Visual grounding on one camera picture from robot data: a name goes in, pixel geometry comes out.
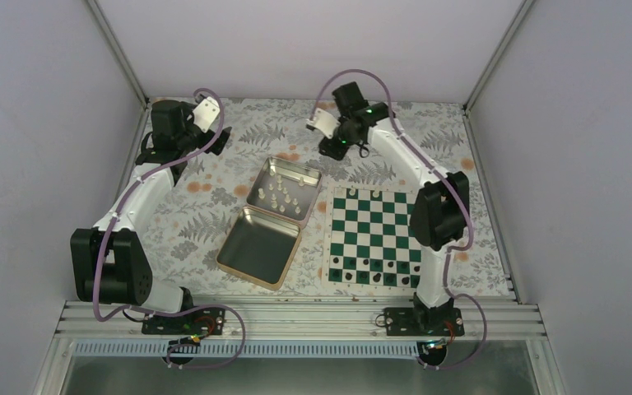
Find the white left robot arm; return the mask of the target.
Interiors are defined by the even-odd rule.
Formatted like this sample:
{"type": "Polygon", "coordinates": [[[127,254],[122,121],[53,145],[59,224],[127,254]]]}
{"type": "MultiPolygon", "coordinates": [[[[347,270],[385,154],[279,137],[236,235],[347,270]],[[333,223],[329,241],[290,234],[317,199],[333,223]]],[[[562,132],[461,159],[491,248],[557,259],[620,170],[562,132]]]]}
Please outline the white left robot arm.
{"type": "Polygon", "coordinates": [[[142,139],[132,175],[121,196],[91,228],[70,238],[77,297],[81,301],[120,304],[163,316],[177,333],[196,322],[189,291],[156,280],[141,238],[158,205],[178,183],[192,155],[220,155],[230,128],[215,132],[220,101],[200,95],[193,103],[161,100],[151,107],[151,131],[142,139]]]}

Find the open metal tin box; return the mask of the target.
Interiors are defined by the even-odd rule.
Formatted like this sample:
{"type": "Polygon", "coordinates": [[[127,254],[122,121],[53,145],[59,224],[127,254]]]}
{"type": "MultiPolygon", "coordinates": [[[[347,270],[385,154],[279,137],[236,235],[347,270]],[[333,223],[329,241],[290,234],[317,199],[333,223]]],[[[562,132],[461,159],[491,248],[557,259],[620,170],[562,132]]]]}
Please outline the open metal tin box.
{"type": "Polygon", "coordinates": [[[320,170],[275,156],[267,158],[219,249],[217,266],[262,288],[281,288],[322,182],[320,170]]]}

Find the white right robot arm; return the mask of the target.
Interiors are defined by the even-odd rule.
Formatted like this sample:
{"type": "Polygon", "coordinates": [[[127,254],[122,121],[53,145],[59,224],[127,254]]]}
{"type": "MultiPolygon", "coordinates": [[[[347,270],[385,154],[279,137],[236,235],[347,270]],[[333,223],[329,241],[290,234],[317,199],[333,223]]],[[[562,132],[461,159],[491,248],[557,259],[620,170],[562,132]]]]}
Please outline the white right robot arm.
{"type": "Polygon", "coordinates": [[[469,180],[461,171],[450,173],[432,160],[404,133],[385,103],[371,104],[354,82],[332,93],[339,115],[320,108],[307,122],[323,134],[321,155],[342,160],[353,146],[373,149],[388,160],[418,191],[408,225],[414,237],[435,253],[470,231],[469,180]]]}

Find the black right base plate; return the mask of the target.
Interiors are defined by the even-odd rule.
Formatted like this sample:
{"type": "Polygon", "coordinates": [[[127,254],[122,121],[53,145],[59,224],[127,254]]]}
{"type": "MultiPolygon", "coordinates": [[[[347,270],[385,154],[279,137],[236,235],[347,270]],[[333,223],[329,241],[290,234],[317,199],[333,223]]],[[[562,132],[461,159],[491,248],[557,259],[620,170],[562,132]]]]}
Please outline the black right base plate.
{"type": "Polygon", "coordinates": [[[389,337],[461,337],[465,328],[457,308],[389,307],[383,310],[384,327],[389,337]]]}

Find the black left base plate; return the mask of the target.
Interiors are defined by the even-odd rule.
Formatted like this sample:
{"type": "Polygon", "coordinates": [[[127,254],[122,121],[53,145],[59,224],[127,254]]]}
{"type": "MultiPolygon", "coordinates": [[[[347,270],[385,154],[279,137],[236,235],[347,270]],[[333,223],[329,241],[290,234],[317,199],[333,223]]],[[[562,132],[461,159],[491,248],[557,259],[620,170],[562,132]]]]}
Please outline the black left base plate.
{"type": "Polygon", "coordinates": [[[142,334],[168,336],[200,336],[221,335],[225,309],[210,307],[198,310],[182,317],[153,316],[142,323],[142,334]]]}

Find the aluminium mounting rail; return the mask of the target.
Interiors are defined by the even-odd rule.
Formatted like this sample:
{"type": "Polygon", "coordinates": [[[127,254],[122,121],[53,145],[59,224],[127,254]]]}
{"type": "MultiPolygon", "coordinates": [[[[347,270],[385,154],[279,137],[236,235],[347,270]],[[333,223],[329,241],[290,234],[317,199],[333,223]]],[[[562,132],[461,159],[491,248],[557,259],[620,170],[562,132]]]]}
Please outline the aluminium mounting rail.
{"type": "MultiPolygon", "coordinates": [[[[249,340],[383,340],[384,328],[376,317],[386,307],[404,307],[410,300],[402,298],[357,297],[269,297],[260,295],[226,296],[219,300],[235,309],[245,325],[230,314],[223,328],[226,340],[238,340],[245,332],[249,340]]],[[[527,340],[547,335],[539,308],[517,304],[513,300],[481,299],[482,311],[467,300],[458,300],[466,333],[464,341],[481,337],[488,328],[490,340],[527,340]]],[[[142,325],[123,316],[105,323],[95,320],[86,302],[68,301],[55,329],[56,337],[135,338],[142,335],[142,325]]]]}

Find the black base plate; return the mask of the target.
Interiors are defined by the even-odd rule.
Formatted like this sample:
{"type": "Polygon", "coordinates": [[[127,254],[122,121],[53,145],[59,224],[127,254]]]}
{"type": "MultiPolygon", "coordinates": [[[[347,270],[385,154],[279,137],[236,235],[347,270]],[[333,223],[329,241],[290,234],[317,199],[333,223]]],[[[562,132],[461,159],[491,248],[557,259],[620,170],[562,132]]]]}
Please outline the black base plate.
{"type": "Polygon", "coordinates": [[[200,336],[221,335],[225,309],[210,307],[198,310],[182,317],[153,316],[142,323],[142,334],[168,336],[200,336]]]}
{"type": "Polygon", "coordinates": [[[384,327],[389,337],[461,337],[465,328],[457,308],[389,307],[383,310],[384,327]]]}

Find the green white chess board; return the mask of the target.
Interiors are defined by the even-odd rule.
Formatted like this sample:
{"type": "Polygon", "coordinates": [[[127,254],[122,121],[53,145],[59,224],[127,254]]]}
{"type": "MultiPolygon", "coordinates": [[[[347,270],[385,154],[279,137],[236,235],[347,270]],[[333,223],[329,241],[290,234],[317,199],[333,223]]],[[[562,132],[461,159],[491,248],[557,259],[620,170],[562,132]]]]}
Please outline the green white chess board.
{"type": "Polygon", "coordinates": [[[412,192],[371,185],[329,187],[323,287],[342,295],[411,295],[432,267],[442,267],[444,254],[419,244],[409,228],[415,200],[412,192]],[[372,198],[374,190],[380,198],[372,198]]]}

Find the floral patterned table mat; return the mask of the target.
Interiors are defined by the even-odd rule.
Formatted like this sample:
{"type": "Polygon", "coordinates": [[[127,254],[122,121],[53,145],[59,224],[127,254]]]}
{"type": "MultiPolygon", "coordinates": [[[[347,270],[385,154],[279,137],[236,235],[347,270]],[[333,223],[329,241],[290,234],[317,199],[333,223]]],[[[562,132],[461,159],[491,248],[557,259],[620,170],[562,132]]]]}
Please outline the floral patterned table mat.
{"type": "MultiPolygon", "coordinates": [[[[261,295],[264,289],[216,265],[216,255],[246,203],[265,160],[275,156],[321,170],[324,181],[280,295],[354,295],[323,280],[323,239],[336,185],[372,185],[407,191],[409,183],[382,156],[351,149],[341,161],[318,153],[320,134],[305,127],[310,100],[225,101],[230,139],[218,156],[191,160],[176,187],[156,208],[142,245],[154,276],[198,295],[261,295]]],[[[434,160],[461,170],[471,183],[475,240],[454,255],[449,284],[477,297],[507,297],[506,273],[463,121],[454,104],[399,102],[393,106],[405,132],[434,160]]]]}

